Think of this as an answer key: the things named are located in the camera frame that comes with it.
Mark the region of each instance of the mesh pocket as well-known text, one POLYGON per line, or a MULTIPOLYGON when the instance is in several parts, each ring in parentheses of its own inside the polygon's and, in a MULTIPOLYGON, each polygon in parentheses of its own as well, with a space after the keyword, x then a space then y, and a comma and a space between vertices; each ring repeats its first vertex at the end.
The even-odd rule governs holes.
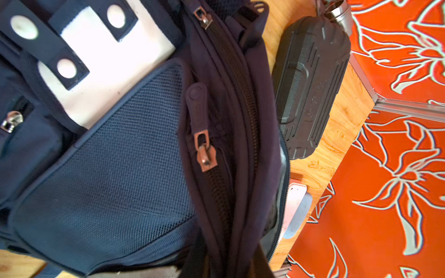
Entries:
POLYGON ((176 135, 182 68, 149 77, 17 209, 17 234, 46 257, 87 273, 151 242, 159 248, 194 216, 176 135))

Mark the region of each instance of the wooden table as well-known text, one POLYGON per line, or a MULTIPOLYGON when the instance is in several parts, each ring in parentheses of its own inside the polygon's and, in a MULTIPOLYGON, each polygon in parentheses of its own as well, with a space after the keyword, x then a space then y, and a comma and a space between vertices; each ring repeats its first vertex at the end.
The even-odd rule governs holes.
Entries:
MULTIPOLYGON (((284 29, 303 16, 314 16, 315 7, 311 0, 267 1, 270 6, 270 15, 263 37, 272 69, 284 29)), ((374 102, 349 65, 318 148, 308 158, 291 162, 291 178, 301 180, 303 184, 306 184, 308 192, 313 197, 304 223, 318 203, 373 106, 374 102)), ((303 226, 304 224, 293 238, 283 239, 280 242, 270 263, 272 270, 281 267, 303 226)), ((2 278, 28 278, 43 265, 44 262, 39 259, 0 251, 0 277, 2 278)), ((73 277, 65 272, 58 276, 58 278, 73 277)))

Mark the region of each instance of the black case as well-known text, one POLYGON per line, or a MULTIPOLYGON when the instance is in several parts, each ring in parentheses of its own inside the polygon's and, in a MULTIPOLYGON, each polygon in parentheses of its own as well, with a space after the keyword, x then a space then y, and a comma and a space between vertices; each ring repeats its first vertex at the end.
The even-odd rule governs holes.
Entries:
POLYGON ((350 51, 347 34, 325 17, 303 17, 284 31, 272 79, 291 160, 308 157, 318 146, 350 51))

